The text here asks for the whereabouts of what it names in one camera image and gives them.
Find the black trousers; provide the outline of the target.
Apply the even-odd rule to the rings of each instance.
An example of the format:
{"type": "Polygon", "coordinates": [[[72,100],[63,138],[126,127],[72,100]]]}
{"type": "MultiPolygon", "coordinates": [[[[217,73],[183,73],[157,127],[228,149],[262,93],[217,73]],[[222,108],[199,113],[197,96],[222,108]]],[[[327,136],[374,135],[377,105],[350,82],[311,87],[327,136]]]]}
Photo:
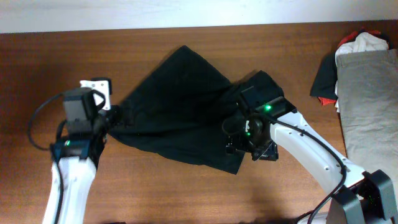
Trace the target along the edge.
{"type": "Polygon", "coordinates": [[[177,49],[121,102],[121,122],[110,135],[122,144],[167,159],[237,174],[244,155],[227,154],[221,125],[241,113],[239,94],[256,88],[256,99],[283,96],[282,88],[260,70],[231,83],[186,45],[177,49]]]}

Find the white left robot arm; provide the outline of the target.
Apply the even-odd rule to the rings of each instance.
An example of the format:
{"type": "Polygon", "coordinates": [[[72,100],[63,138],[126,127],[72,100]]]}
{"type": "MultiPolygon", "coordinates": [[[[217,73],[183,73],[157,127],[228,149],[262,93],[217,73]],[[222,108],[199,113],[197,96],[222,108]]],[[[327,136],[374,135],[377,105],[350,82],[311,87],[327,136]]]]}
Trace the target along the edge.
{"type": "Polygon", "coordinates": [[[113,105],[91,119],[66,120],[68,134],[50,145],[52,185],[43,223],[83,223],[86,202],[98,170],[106,135],[118,124],[122,109],[113,105]]]}

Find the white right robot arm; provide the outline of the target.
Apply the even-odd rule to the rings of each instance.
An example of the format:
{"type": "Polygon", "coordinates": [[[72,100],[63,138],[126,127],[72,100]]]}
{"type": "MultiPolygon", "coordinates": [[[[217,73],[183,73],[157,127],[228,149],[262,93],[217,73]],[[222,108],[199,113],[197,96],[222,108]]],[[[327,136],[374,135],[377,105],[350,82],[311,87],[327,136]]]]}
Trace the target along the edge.
{"type": "Polygon", "coordinates": [[[279,96],[262,101],[252,86],[237,99],[243,117],[226,152],[248,152],[253,161],[276,161],[287,150],[318,182],[326,197],[297,223],[397,223],[391,178],[350,161],[324,140],[297,108],[279,96]]]}

